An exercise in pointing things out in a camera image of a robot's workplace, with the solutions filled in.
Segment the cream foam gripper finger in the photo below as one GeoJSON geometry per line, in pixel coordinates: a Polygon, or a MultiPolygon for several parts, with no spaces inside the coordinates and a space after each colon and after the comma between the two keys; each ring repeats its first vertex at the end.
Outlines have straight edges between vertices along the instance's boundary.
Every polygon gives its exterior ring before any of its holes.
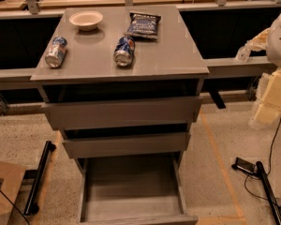
{"type": "Polygon", "coordinates": [[[281,114],[281,68],[272,74],[262,74],[256,96],[252,125],[269,126],[281,114]]]}

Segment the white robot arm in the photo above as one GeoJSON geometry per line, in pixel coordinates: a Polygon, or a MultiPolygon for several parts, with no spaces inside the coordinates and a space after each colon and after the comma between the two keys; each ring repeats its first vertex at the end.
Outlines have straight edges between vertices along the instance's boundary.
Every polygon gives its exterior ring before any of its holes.
{"type": "Polygon", "coordinates": [[[267,59],[277,70],[259,82],[258,106],[249,122],[255,129],[266,128],[281,114],[281,13],[272,23],[267,41],[267,59]]]}

